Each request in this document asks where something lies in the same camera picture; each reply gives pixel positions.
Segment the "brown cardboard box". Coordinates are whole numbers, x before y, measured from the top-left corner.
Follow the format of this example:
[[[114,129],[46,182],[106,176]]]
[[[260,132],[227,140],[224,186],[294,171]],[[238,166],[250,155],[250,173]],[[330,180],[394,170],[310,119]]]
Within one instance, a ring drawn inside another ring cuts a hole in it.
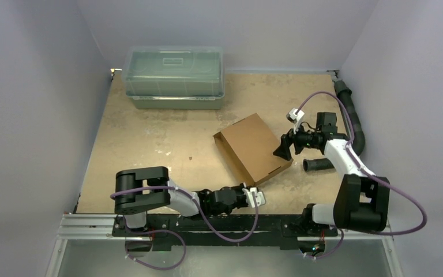
[[[213,139],[239,183],[261,185],[293,163],[273,154],[280,140],[257,113],[222,129]]]

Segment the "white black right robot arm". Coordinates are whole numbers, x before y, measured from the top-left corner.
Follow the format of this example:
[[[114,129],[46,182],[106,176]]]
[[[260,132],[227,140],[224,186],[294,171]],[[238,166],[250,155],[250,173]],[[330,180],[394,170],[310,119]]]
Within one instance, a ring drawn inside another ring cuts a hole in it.
[[[296,108],[288,112],[287,119],[294,126],[281,136],[273,154],[291,160],[291,146],[295,154],[305,148],[318,149],[342,180],[334,204],[310,204],[305,208],[302,230],[314,235],[323,225],[329,225],[364,232],[382,231],[388,215],[389,189],[379,184],[373,173],[362,172],[365,167],[350,146],[349,138],[337,131],[335,113],[318,113],[314,130],[304,129],[303,116],[303,111]]]

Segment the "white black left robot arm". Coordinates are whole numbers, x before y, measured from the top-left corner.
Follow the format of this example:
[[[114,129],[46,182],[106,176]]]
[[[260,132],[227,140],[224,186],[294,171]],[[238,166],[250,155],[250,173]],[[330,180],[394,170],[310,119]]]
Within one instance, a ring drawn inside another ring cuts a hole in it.
[[[203,219],[263,203],[258,189],[244,183],[219,190],[188,191],[177,185],[163,166],[117,172],[110,198],[115,202],[114,212],[124,217],[126,228],[135,236],[148,231],[147,212],[153,209],[168,207],[186,218]]]

